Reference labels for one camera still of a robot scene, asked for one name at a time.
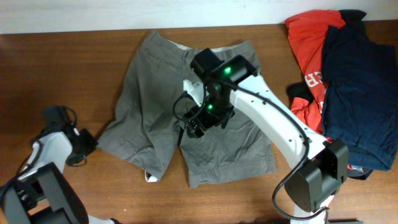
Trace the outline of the red t-shirt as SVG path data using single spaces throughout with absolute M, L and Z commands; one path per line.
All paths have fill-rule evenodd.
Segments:
M 322 113 L 327 84 L 322 78 L 322 50 L 330 26 L 346 25 L 339 11 L 312 10 L 285 20 L 290 48 L 303 74 L 303 82 L 288 91 L 291 111 L 315 132 L 322 134 Z

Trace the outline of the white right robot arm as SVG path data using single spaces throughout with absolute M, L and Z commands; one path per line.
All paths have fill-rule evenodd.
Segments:
M 346 144 L 329 142 L 309 128 L 273 94 L 261 73 L 242 55 L 219 59 L 210 49 L 196 54 L 190 63 L 200 81 L 183 82 L 183 90 L 196 105 L 182 118 L 191 138 L 200 138 L 213 126 L 225 127 L 240 110 L 271 139 L 291 170 L 272 193 L 284 188 L 295 204 L 291 223 L 328 223 L 329 204 L 348 176 Z

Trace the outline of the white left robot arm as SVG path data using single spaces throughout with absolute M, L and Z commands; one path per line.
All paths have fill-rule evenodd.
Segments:
M 77 115 L 69 107 L 43 110 L 45 127 L 31 140 L 31 155 L 16 175 L 1 187 L 1 210 L 8 223 L 18 224 L 111 224 L 85 206 L 63 176 L 65 166 L 80 167 L 97 147 L 87 129 L 77 130 Z

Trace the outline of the grey cargo shorts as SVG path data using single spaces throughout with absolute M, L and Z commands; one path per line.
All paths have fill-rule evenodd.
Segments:
M 240 110 L 225 128 L 188 137 L 180 117 L 193 103 L 180 95 L 184 80 L 198 81 L 190 68 L 197 52 L 149 34 L 130 63 L 100 148 L 141 168 L 148 182 L 162 178 L 177 149 L 187 163 L 191 188 L 274 173 L 271 140 Z

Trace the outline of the navy blue garment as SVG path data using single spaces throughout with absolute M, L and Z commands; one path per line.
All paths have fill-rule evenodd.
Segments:
M 396 49 L 369 39 L 365 12 L 338 15 L 345 24 L 329 26 L 322 50 L 324 133 L 348 146 L 352 166 L 391 170 L 397 154 Z

